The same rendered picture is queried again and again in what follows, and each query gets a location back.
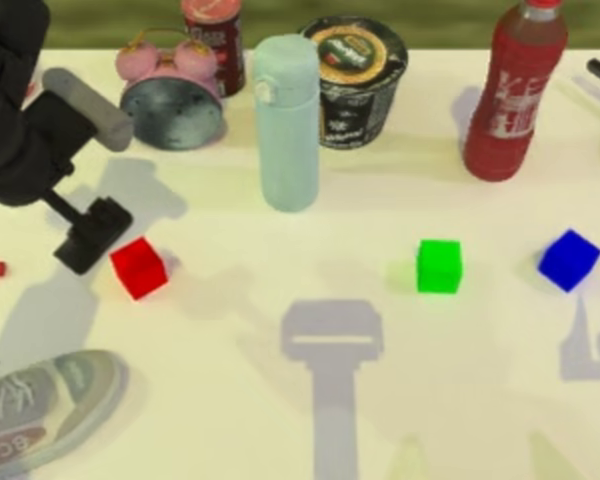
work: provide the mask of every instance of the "white table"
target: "white table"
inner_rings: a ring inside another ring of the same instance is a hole
[[[114,55],[49,51],[41,64],[69,68],[117,102]],[[58,264],[66,226],[44,205],[0,206],[0,259],[11,269],[0,279],[5,371],[81,348],[114,350],[132,369],[114,418],[33,478],[311,479],[312,377],[281,352],[279,325],[296,300],[350,298],[375,307],[384,335],[384,354],[356,374],[361,480],[575,480],[532,475],[526,435],[536,429],[600,480],[600,382],[559,376],[577,296],[533,264],[569,227],[600,246],[600,101],[572,80],[588,77],[593,56],[566,54],[525,165],[503,184],[474,180],[457,152],[454,115],[472,111],[484,51],[411,52],[382,136],[323,150],[320,197],[300,215],[260,197],[248,86],[229,101],[230,132],[212,148],[134,142],[111,155],[92,142],[59,191],[77,192],[80,207],[94,191],[113,196],[137,218],[120,244],[146,235],[180,263],[140,303],[107,259],[84,278]],[[423,238],[462,241],[457,295],[387,281],[396,268],[414,277]],[[594,342],[600,262],[579,292]],[[428,477],[391,473],[396,455],[400,468],[417,466],[410,437]]]

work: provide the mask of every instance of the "shoe sole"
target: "shoe sole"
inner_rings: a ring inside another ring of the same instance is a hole
[[[99,409],[91,412],[79,427],[61,441],[42,449],[40,452],[31,454],[26,460],[1,465],[0,480],[27,475],[37,468],[68,455],[87,441],[113,415],[127,389],[129,371],[126,364],[117,355],[114,355],[114,367],[116,377],[116,381],[113,382],[114,387],[109,390],[106,400],[101,403]]]

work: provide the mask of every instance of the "red cube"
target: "red cube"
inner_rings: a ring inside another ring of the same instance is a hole
[[[110,258],[118,278],[134,300],[169,281],[162,259],[144,237],[113,252]]]

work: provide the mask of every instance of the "green wall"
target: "green wall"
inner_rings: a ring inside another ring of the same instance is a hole
[[[46,0],[49,48],[119,48],[148,27],[182,27],[179,0]],[[510,0],[244,0],[243,36],[253,47],[311,19],[357,14],[385,22],[410,48],[480,48]],[[571,47],[600,48],[600,0],[565,0]],[[162,34],[161,46],[175,42]]]

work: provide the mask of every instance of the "gray sneaker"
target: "gray sneaker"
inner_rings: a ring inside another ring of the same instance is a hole
[[[0,378],[0,480],[64,456],[116,409],[126,368],[112,353],[81,351]]]

